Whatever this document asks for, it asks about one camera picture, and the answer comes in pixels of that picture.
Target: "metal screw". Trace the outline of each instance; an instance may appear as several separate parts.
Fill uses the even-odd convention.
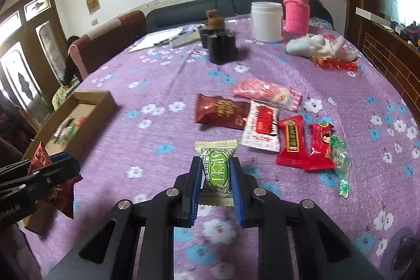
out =
[[[175,189],[175,188],[170,188],[170,189],[166,190],[166,194],[169,197],[177,196],[179,194],[179,190]]]
[[[304,199],[302,202],[302,206],[306,209],[312,209],[315,206],[315,203],[312,202],[310,199]]]
[[[264,196],[267,194],[267,190],[265,190],[264,188],[255,188],[254,194],[256,194],[257,196]]]
[[[118,209],[124,210],[130,207],[130,202],[128,200],[121,200],[118,202]]]

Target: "table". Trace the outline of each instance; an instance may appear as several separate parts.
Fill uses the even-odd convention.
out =
[[[74,220],[60,212],[46,238],[26,231],[47,274],[123,198],[151,199],[189,170],[196,140],[241,138],[242,131],[194,123],[195,95],[233,98],[232,86],[255,77],[303,93],[299,110],[307,123],[330,121],[352,154],[349,198],[338,195],[332,172],[278,166],[276,153],[239,146],[245,172],[282,199],[314,200],[354,240],[375,266],[391,236],[416,231],[420,217],[420,141],[417,125],[388,81],[359,53],[360,72],[323,70],[285,54],[285,43],[252,40],[247,17],[231,19],[243,61],[216,66],[200,43],[180,49],[129,48],[87,77],[80,90],[108,89],[119,106],[81,163],[75,185]],[[337,33],[311,28],[313,33]],[[346,49],[356,49],[346,42]],[[279,117],[293,113],[281,110]],[[306,145],[310,137],[305,126]],[[256,279],[257,230],[240,229],[233,208],[199,208],[190,230],[175,230],[175,279]]]

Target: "white plastic jar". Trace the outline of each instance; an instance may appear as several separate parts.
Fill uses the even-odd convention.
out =
[[[253,37],[265,43],[280,42],[283,39],[283,6],[274,2],[251,3]]]

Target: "transparent green wrapper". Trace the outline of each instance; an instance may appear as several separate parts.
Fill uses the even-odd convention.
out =
[[[347,143],[337,136],[331,137],[331,158],[335,164],[335,173],[339,177],[339,195],[347,198],[350,192],[349,171],[351,158],[347,152]]]
[[[202,159],[204,185],[199,203],[205,205],[233,206],[230,190],[229,159],[235,154],[236,140],[196,141],[195,149]]]

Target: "sofa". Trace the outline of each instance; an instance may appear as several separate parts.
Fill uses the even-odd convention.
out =
[[[252,2],[276,2],[284,0],[198,0],[154,9],[146,16],[146,31],[175,28],[188,23],[204,23],[207,21],[206,10],[217,9],[221,17],[249,14]],[[322,18],[334,27],[331,14],[321,4],[320,0],[309,0],[310,16]]]
[[[146,34],[143,12],[136,10],[100,25],[75,40],[70,56],[83,79]]]

